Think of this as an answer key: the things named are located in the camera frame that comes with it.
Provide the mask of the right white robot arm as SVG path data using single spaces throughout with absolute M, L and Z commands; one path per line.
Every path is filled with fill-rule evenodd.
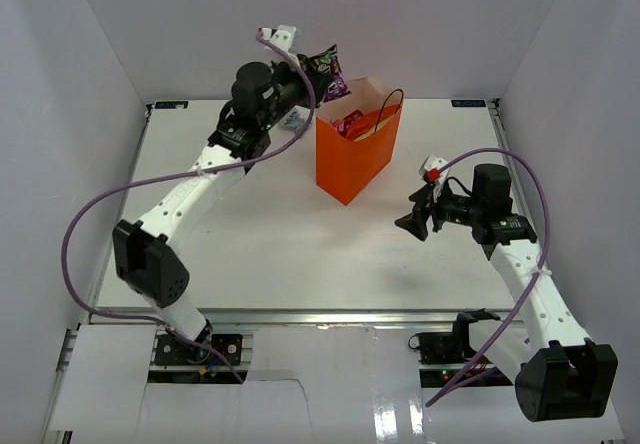
M 413 193 L 410 214 L 397 227 L 419 240 L 446 223 L 466 226 L 514 300 L 526 338 L 490 311 L 458 315 L 453 354 L 472 363 L 484 356 L 514 386 L 517 404 L 531 422 L 604 415 L 618 359 L 597 344 L 569 311 L 542 263 L 543 248 L 528 219 L 514 212 L 511 175 L 499 164 L 479 164 L 472 186 L 454 193 L 446 160 L 429 156 L 424 186 Z

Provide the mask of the large red chips bag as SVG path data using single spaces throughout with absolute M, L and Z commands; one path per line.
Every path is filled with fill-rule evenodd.
M 395 115 L 390 108 L 364 114 L 362 117 L 354 118 L 345 127 L 345 139 L 353 142 L 366 138 L 376 130 L 380 130 L 385 123 Z

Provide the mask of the silver blue snack packet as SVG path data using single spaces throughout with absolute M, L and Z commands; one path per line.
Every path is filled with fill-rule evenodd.
M 279 126 L 289 132 L 297 132 L 305 125 L 308 111 L 299 106 L 289 111 L 279 122 Z

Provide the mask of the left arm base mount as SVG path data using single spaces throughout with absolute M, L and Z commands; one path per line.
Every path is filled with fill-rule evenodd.
M 241 363 L 243 336 L 241 334 L 213 334 L 209 347 L 218 351 L 232 366 Z M 171 333 L 157 336 L 153 363 L 157 366 L 205 366 L 208 368 L 224 363 L 216 354 L 187 344 Z

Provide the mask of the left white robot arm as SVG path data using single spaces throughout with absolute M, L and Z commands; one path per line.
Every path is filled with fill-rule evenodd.
M 179 258 L 187 238 L 210 207 L 253 167 L 270 146 L 270 130 L 295 107 L 313 109 L 333 76 L 306 56 L 301 69 L 287 63 L 250 62 L 239 68 L 231 98 L 222 107 L 189 177 L 137 221 L 113 230 L 116 274 L 158 313 L 174 334 L 177 351 L 199 363 L 211 351 L 211 325 L 189 300 L 190 274 Z

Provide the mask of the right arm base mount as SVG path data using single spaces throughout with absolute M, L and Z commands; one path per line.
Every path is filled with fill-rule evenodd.
M 409 349 L 419 354 L 423 365 L 463 364 L 474 351 L 464 348 L 462 341 L 449 332 L 421 332 L 413 334 L 407 341 Z

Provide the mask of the pink candy packet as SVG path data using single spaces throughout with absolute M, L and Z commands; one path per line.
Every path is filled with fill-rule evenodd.
M 358 120 L 362 117 L 363 117 L 363 113 L 360 110 L 355 110 L 348 115 L 349 119 L 355 119 L 355 120 Z

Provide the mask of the small pink snack packet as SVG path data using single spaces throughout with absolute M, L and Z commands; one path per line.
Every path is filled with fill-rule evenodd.
M 349 121 L 346 119 L 336 119 L 330 123 L 331 127 L 341 136 L 345 136 L 348 132 Z

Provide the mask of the dark purple candy wrapper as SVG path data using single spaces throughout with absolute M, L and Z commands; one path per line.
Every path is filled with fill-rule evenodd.
M 342 74 L 338 46 L 336 44 L 331 45 L 323 52 L 310 56 L 309 62 L 318 72 L 331 76 L 331 82 L 323 96 L 324 103 L 337 100 L 351 93 Z

